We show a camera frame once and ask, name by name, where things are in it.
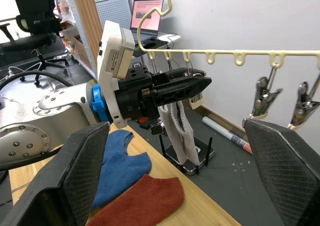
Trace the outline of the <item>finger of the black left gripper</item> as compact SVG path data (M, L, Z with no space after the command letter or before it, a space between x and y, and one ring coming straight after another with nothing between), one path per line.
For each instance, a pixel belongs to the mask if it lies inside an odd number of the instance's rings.
M192 98L209 86L211 81L209 77L186 76L154 86L155 105L163 106Z
M151 76L154 86L169 83L171 80L187 76L206 76L206 72L202 70L187 70L186 68L178 68L167 72L153 74Z

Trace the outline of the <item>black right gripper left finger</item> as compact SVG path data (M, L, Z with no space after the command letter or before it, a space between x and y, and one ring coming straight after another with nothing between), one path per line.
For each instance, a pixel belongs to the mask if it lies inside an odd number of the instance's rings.
M84 226L97 192L108 122L69 136L35 175L3 226Z

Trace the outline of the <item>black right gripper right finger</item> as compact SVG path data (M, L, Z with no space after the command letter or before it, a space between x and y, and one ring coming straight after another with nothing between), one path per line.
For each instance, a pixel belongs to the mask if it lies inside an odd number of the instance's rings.
M245 118L259 177L286 226L320 224L320 156L295 131Z

